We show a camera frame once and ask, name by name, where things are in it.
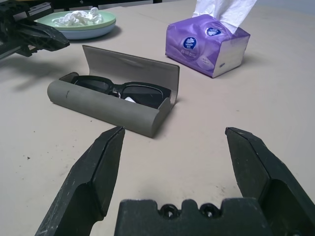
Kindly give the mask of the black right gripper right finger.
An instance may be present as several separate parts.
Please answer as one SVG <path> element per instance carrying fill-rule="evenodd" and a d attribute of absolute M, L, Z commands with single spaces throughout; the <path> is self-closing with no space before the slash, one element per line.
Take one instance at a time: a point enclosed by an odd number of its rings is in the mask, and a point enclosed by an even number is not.
<path fill-rule="evenodd" d="M 255 198 L 275 236 L 313 236 L 315 205 L 288 167 L 254 134 L 225 130 L 243 197 Z"/>

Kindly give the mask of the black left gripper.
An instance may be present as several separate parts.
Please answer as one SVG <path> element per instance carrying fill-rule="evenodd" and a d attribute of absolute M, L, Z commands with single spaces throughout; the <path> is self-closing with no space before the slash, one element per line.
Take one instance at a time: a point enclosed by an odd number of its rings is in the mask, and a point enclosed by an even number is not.
<path fill-rule="evenodd" d="M 12 54 L 30 57 L 38 50 L 57 51 L 70 45 L 69 40 L 54 27 L 31 22 L 53 13 L 49 2 L 29 6 L 23 1 L 0 2 L 0 58 Z"/>

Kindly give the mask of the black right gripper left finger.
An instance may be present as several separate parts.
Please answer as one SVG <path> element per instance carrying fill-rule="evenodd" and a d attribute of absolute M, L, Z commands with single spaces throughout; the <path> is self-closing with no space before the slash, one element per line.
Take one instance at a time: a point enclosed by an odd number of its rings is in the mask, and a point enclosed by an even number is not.
<path fill-rule="evenodd" d="M 75 162 L 41 222 L 37 236 L 88 236 L 107 215 L 125 128 L 103 132 Z"/>

